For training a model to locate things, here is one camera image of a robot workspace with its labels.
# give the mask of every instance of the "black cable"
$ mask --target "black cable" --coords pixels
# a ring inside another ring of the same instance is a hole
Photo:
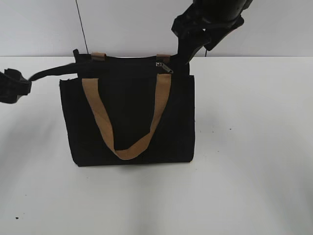
[[[84,36],[86,51],[87,51],[87,53],[89,54],[89,52],[88,52],[88,47],[87,47],[87,42],[86,42],[86,37],[85,37],[85,32],[84,32],[84,28],[83,28],[83,23],[82,23],[82,18],[81,18],[81,16],[80,16],[80,11],[79,11],[79,7],[78,7],[77,0],[75,0],[75,2],[76,2],[76,6],[77,6],[77,11],[78,11],[78,16],[79,16],[80,26],[82,27],[82,32],[83,32],[83,36]]]

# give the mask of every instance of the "metal zipper pull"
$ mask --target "metal zipper pull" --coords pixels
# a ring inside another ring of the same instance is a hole
[[[165,71],[167,71],[169,73],[174,73],[173,70],[171,70],[166,64],[164,64],[162,62],[156,62],[156,66],[157,67],[162,67]]]

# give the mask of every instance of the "tan strap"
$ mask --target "tan strap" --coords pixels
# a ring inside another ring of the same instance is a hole
[[[88,103],[93,112],[95,121],[101,132],[103,141],[108,148],[120,159],[130,160],[137,157],[145,151],[151,141],[151,138],[156,131],[157,125],[160,122],[164,112],[171,88],[171,74],[158,74],[156,78],[156,93],[155,93],[155,111],[152,119],[150,132],[134,143],[130,148],[125,150],[114,149],[114,134],[113,128],[104,107],[98,91],[98,78],[82,79],[83,89],[88,100]]]
[[[156,55],[156,60],[161,60],[164,63],[169,63],[171,60],[170,55],[165,55],[165,54],[157,54]]]
[[[91,59],[92,60],[105,61],[106,56],[107,56],[106,53],[100,53],[100,52],[91,53]]]

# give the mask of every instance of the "white table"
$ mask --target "white table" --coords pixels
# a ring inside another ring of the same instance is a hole
[[[2,57],[0,69],[29,77],[72,61]],[[313,234],[313,58],[195,58],[191,68],[190,164],[77,167],[60,77],[0,104],[0,234]]]

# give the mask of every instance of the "tan leather tab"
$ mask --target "tan leather tab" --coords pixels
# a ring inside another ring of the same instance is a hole
[[[106,56],[107,56],[106,53],[100,53],[100,52],[91,53],[91,59],[92,60],[105,61]]]
[[[164,54],[157,54],[156,60],[163,61],[164,63],[169,63],[171,59],[170,55],[164,55]]]

